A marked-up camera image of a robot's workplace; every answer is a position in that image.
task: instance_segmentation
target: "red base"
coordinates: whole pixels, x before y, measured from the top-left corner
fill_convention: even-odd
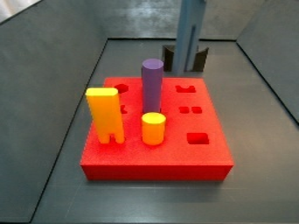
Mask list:
[[[87,178],[223,180],[234,161],[203,79],[163,79],[165,135],[156,146],[141,141],[141,79],[108,78],[105,87],[121,93],[125,143],[99,143],[91,125],[80,160]]]

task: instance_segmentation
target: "rectangular hole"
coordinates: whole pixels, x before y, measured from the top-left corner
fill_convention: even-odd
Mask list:
[[[210,144],[207,133],[187,133],[188,144]]]

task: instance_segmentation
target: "toy block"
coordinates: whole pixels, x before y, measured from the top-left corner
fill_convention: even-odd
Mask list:
[[[109,143],[111,135],[123,143],[124,127],[120,113],[117,89],[113,87],[92,87],[85,93],[92,120],[97,130],[97,140]]]
[[[143,142],[149,145],[157,145],[164,140],[164,121],[165,117],[160,113],[149,112],[143,119]]]
[[[160,113],[163,77],[164,63],[159,59],[147,59],[141,68],[144,113]]]
[[[119,95],[125,142],[100,143],[91,124],[80,160],[87,179],[222,181],[234,160],[203,79],[163,78],[161,114],[167,120],[157,145],[145,144],[141,137],[143,81],[108,78],[104,86],[120,84],[127,87]],[[178,92],[176,86],[191,91]]]

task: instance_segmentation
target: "square hole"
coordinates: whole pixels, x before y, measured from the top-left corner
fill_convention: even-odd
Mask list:
[[[210,144],[207,133],[187,133],[188,144]]]
[[[202,107],[191,107],[191,112],[194,114],[200,114],[202,113]]]
[[[182,114],[190,114],[190,108],[188,107],[179,107]]]

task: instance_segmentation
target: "gray wall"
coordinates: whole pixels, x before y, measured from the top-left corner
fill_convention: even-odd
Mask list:
[[[207,0],[200,37],[236,39],[266,0]],[[180,0],[93,1],[111,38],[176,38]]]
[[[299,122],[298,15],[298,0],[268,0],[238,43]]]
[[[0,222],[32,218],[107,37],[83,0],[0,25]]]

